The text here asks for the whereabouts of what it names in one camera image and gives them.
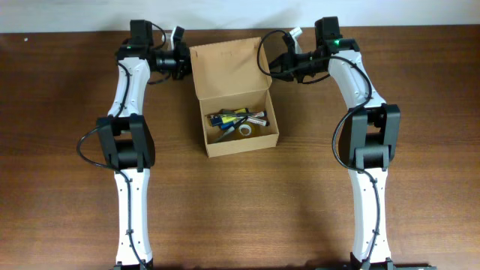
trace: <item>box flap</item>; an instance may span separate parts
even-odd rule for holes
[[[190,57],[199,100],[266,90],[272,78],[260,71],[257,50],[260,38],[213,43],[190,48]],[[265,51],[260,64],[269,72]]]

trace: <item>white tape roll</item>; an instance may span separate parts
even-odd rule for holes
[[[246,137],[252,134],[252,128],[248,124],[241,124],[240,127],[238,127],[238,132]]]

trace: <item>black cable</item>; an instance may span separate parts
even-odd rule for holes
[[[162,32],[162,35],[163,35],[163,43],[161,45],[158,45],[156,46],[154,49],[161,49],[164,47],[165,43],[167,42],[167,35],[165,34],[165,31],[158,25],[154,24],[153,22],[151,23],[153,26],[155,26],[156,28],[158,28],[158,30],[160,30],[160,32]]]
[[[172,73],[169,72],[163,79],[159,79],[157,81],[154,81],[154,82],[147,82],[150,86],[153,86],[153,85],[156,85],[156,84],[159,84],[159,83],[165,83],[170,77],[172,76]]]
[[[380,231],[380,196],[378,194],[378,189],[377,189],[377,180],[369,173],[367,172],[365,169],[359,169],[359,168],[355,168],[355,167],[352,167],[352,166],[348,166],[346,165],[344,162],[342,162],[342,160],[340,159],[340,156],[338,155],[337,153],[337,137],[338,137],[338,133],[340,131],[340,129],[344,126],[344,123],[345,121],[351,116],[353,115],[354,113],[357,113],[360,109],[364,108],[365,105],[370,101],[371,97],[372,97],[372,94],[373,94],[373,88],[372,88],[372,85],[371,85],[371,82],[370,80],[368,79],[367,75],[365,74],[365,72],[363,72],[363,70],[361,70],[357,64],[355,63],[352,63],[350,60],[346,59],[346,58],[343,58],[343,57],[340,57],[340,56],[335,56],[335,55],[330,55],[330,56],[326,56],[326,57],[322,57],[322,58],[315,58],[311,61],[308,61],[308,62],[305,62],[304,64],[299,64],[298,66],[296,67],[293,67],[289,70],[285,70],[283,72],[271,72],[271,73],[268,73],[266,71],[264,71],[262,69],[262,66],[260,65],[260,49],[262,48],[262,45],[263,43],[265,42],[266,38],[268,38],[270,35],[276,33],[276,32],[282,32],[284,33],[285,35],[289,35],[288,33],[286,33],[284,30],[274,30],[274,31],[270,31],[269,33],[267,33],[263,38],[262,40],[260,41],[260,44],[259,44],[259,47],[258,47],[258,50],[256,52],[256,64],[258,65],[258,68],[260,69],[260,71],[262,71],[262,73],[264,73],[265,75],[267,76],[270,76],[270,77],[279,77],[279,76],[283,76],[283,75],[287,75],[287,74],[291,74],[293,71],[296,71],[300,68],[306,68],[308,65],[311,65],[315,62],[321,62],[321,61],[325,61],[325,60],[330,60],[330,59],[338,59],[338,60],[341,60],[341,61],[344,61],[346,62],[347,64],[349,64],[352,68],[354,68],[355,70],[357,70],[357,72],[363,77],[363,79],[365,80],[365,82],[367,82],[367,85],[368,85],[368,94],[367,94],[367,97],[365,99],[364,102],[360,103],[359,105],[355,106],[353,109],[350,109],[346,115],[343,116],[343,118],[338,122],[337,124],[337,127],[335,128],[335,131],[333,133],[333,137],[331,139],[331,149],[333,151],[333,154],[335,156],[335,159],[338,161],[338,163],[348,169],[348,170],[354,170],[358,173],[364,173],[365,175],[368,176],[368,178],[370,179],[370,183],[372,183],[372,186],[373,186],[373,191],[375,193],[375,200],[376,200],[376,223],[375,223],[375,230],[373,231],[373,238],[372,238],[372,242],[371,242],[371,246],[370,246],[370,250],[368,252],[368,255],[367,255],[367,258],[365,260],[365,265],[368,266],[369,268],[369,265],[370,265],[370,259],[371,259],[371,256],[372,256],[372,253],[374,251],[374,247],[375,247],[375,242],[377,241],[377,236],[380,234],[379,231]],[[313,81],[310,81],[310,82],[304,82],[304,84],[311,84],[311,83],[317,83],[321,80],[324,80],[326,78],[328,78],[330,76],[330,74],[328,75],[325,75],[324,77],[321,77],[319,79],[315,79]]]
[[[117,119],[121,114],[122,114],[122,111],[123,109],[125,108],[125,102],[127,100],[127,96],[128,96],[128,89],[130,88],[130,76],[131,74],[128,72],[128,69],[121,63],[118,63],[117,62],[117,65],[121,68],[123,68],[123,70],[125,71],[125,76],[127,76],[127,86],[125,86],[125,93],[123,95],[123,99],[120,103],[120,109],[118,110],[117,114],[114,116],[114,119]],[[98,132],[98,130],[100,130],[101,128],[103,128],[105,125],[101,125],[101,126],[97,126],[95,127],[94,129],[90,130],[87,134],[83,135],[82,138],[79,139],[78,143],[76,144],[76,153],[86,162],[92,164],[92,165],[95,165],[96,167],[100,167],[100,168],[104,168],[104,169],[108,169],[108,170],[112,170],[114,171],[115,173],[118,173],[119,175],[121,175],[124,180],[125,180],[125,183],[127,183],[127,216],[128,216],[128,228],[127,228],[127,234],[128,234],[128,238],[130,239],[130,246],[132,247],[132,251],[133,253],[135,254],[135,257],[136,259],[138,260],[139,264],[144,268],[144,269],[147,269],[146,267],[146,264],[140,259],[138,253],[137,253],[137,249],[135,248],[135,245],[134,245],[134,240],[132,239],[132,233],[133,233],[133,230],[132,230],[132,226],[131,226],[131,186],[130,186],[130,182],[131,180],[127,177],[127,175],[125,175],[120,169],[117,169],[115,168],[114,166],[110,166],[110,165],[107,165],[107,164],[102,164],[102,163],[98,163],[98,162],[95,162],[89,158],[87,158],[83,153],[82,153],[82,144],[83,142],[88,138],[90,137],[92,134]]]

